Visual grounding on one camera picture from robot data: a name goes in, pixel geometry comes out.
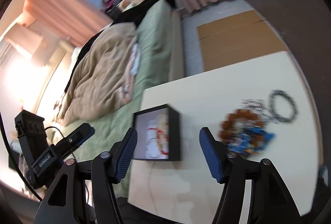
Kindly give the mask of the black jewelry box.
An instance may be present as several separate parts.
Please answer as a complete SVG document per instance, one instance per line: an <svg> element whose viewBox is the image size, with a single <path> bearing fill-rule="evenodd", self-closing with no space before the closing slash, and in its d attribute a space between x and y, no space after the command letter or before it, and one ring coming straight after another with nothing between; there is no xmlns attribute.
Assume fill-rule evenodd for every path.
<svg viewBox="0 0 331 224"><path fill-rule="evenodd" d="M181 161L180 113L168 104L133 114L137 131L133 158L141 161Z"/></svg>

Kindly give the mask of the beige comforter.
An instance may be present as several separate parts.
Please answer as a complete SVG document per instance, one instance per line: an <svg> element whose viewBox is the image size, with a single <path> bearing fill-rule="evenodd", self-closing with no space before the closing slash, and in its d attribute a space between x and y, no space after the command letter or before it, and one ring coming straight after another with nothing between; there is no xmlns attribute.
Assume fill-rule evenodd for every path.
<svg viewBox="0 0 331 224"><path fill-rule="evenodd" d="M139 58L134 23L104 29L73 71L55 120L95 120L129 103Z"/></svg>

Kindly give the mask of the green bed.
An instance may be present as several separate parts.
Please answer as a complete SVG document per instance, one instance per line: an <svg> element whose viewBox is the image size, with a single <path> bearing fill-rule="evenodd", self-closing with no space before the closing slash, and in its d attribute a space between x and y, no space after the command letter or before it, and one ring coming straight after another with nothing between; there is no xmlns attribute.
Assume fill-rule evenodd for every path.
<svg viewBox="0 0 331 224"><path fill-rule="evenodd" d="M82 123L88 123L95 129L95 134L75 151L78 161L92 160L123 139L132 126L133 114L141 107L143 92L169 81L172 49L180 46L181 25L176 10L172 10L165 0L160 0L148 10L136 30L140 58L134 67L136 77L132 100L98 119L78 119L68 125L61 124L65 134Z"/></svg>

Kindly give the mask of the flat brown cardboard sheet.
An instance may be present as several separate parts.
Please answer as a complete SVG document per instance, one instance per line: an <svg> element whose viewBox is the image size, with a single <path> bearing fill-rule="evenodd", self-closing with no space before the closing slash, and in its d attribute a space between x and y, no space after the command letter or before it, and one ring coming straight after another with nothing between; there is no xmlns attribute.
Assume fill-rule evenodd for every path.
<svg viewBox="0 0 331 224"><path fill-rule="evenodd" d="M204 71L287 50L254 10L203 24L197 31Z"/></svg>

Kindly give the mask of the pink curtain left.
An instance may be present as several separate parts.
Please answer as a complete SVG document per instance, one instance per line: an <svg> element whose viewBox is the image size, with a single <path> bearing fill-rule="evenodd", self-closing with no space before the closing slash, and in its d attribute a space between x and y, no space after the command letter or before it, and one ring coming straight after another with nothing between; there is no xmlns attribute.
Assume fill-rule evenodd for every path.
<svg viewBox="0 0 331 224"><path fill-rule="evenodd" d="M112 22L87 0L25 0L24 11L78 47Z"/></svg>

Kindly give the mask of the black clothing on bed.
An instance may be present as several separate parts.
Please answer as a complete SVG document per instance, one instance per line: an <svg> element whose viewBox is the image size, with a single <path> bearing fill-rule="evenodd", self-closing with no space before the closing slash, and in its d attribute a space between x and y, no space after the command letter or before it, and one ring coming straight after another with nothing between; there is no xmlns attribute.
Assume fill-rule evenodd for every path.
<svg viewBox="0 0 331 224"><path fill-rule="evenodd" d="M124 12L122 12L121 14L119 14L117 16L117 18L115 19L115 21L112 23L114 24L119 24L119 23L134 23L136 27L138 27L142 20L145 18L148 10L154 5L156 4L158 1L160 0L144 0L143 2L141 2L140 4L138 4L135 7L132 7ZM177 8L177 3L176 0L165 0L167 4L169 4L169 6L171 7L172 10L175 10ZM67 93L68 88L70 86L72 77L73 77L73 73L75 71L75 69L77 68L78 64L83 60L84 56L89 52L89 50L91 49L91 46L93 44L93 42L95 42L95 40L99 37L99 35L103 32L103 30L101 30L100 32L98 32L96 35L94 35L93 37L91 37L82 47L81 51L79 52L79 55L77 56L77 61L73 67L71 76L69 78L69 81L64 89L64 93Z"/></svg>

